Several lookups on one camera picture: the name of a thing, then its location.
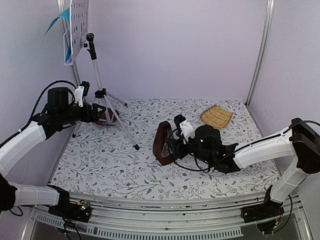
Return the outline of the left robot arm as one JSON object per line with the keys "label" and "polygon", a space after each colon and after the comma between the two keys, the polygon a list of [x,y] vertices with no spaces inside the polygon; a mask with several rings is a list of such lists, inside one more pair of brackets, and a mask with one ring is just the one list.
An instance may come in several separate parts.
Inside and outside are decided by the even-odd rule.
{"label": "left robot arm", "polygon": [[[55,87],[68,84],[68,87]],[[11,169],[34,147],[48,140],[55,133],[72,127],[77,122],[95,123],[106,112],[106,107],[83,102],[90,84],[79,86],[67,80],[56,80],[41,92],[47,94],[43,110],[36,113],[34,106],[26,124],[0,145],[0,209],[10,211],[21,206],[48,206],[53,214],[70,217],[74,209],[85,207],[70,202],[68,191],[54,186],[21,185],[6,180]]]}

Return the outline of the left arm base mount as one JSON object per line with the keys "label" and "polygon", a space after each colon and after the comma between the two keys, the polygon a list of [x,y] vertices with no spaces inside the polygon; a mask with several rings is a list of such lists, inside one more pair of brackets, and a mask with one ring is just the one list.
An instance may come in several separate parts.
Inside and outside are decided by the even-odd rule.
{"label": "left arm base mount", "polygon": [[87,200],[79,200],[71,203],[69,200],[59,200],[57,205],[50,206],[48,213],[68,220],[88,223],[91,217],[91,203]]}

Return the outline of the clear plastic metronome cover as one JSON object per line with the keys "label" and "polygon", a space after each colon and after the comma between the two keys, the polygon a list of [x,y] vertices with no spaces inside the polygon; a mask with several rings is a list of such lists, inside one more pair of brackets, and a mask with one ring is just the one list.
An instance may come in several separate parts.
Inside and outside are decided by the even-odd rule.
{"label": "clear plastic metronome cover", "polygon": [[172,145],[172,143],[171,142],[167,142],[167,138],[168,138],[168,134],[169,134],[170,130],[172,130],[172,129],[168,129],[166,131],[166,135],[164,137],[164,145],[163,145],[162,151],[161,151],[161,156],[163,158],[169,157],[170,154],[171,154],[171,145]]}

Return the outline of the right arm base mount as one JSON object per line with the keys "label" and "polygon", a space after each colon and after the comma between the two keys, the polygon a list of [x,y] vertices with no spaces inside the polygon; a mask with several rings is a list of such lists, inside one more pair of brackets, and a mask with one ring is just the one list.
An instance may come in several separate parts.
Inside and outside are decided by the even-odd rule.
{"label": "right arm base mount", "polygon": [[273,234],[284,214],[282,203],[270,200],[241,208],[240,216],[245,223],[256,222],[257,230],[263,235]]}

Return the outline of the dark red wooden metronome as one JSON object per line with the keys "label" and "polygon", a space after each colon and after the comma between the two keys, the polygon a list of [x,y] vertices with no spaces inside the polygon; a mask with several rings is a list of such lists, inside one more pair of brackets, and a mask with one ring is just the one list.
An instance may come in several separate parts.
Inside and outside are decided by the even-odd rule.
{"label": "dark red wooden metronome", "polygon": [[158,125],[153,141],[153,155],[162,166],[169,165],[178,159],[174,153],[169,153],[168,150],[167,143],[169,139],[169,132],[171,130],[172,127],[168,121],[161,122]]}

